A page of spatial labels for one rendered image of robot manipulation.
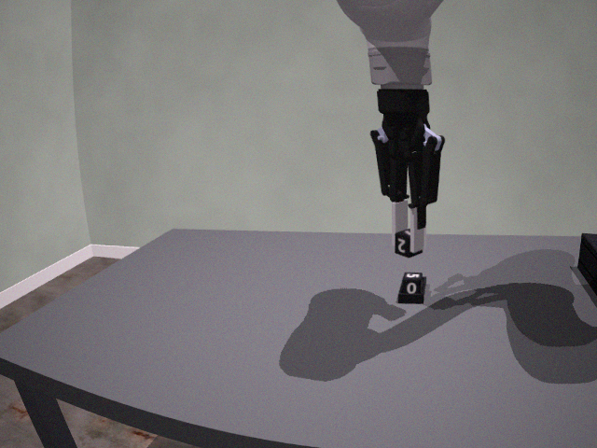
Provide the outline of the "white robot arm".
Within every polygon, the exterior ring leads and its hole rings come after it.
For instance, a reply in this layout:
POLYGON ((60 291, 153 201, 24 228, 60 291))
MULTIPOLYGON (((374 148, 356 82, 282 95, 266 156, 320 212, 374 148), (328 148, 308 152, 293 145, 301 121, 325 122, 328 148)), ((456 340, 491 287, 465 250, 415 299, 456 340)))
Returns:
POLYGON ((432 84, 429 37, 443 1, 337 0, 366 38, 372 84, 406 90, 432 84))

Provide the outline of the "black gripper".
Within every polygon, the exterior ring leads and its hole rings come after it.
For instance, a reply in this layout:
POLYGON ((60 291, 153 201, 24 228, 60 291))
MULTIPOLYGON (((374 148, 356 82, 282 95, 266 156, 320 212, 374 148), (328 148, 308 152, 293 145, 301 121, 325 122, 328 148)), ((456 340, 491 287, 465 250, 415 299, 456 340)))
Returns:
POLYGON ((370 136, 376 150, 382 195, 392 202, 392 245, 396 246, 395 233, 408 229, 409 206, 410 252, 415 253, 426 248, 426 206, 437 201, 445 138, 430 130, 427 90, 378 89, 377 96, 382 126, 371 131, 370 136), (405 199, 409 197, 408 204, 405 199))

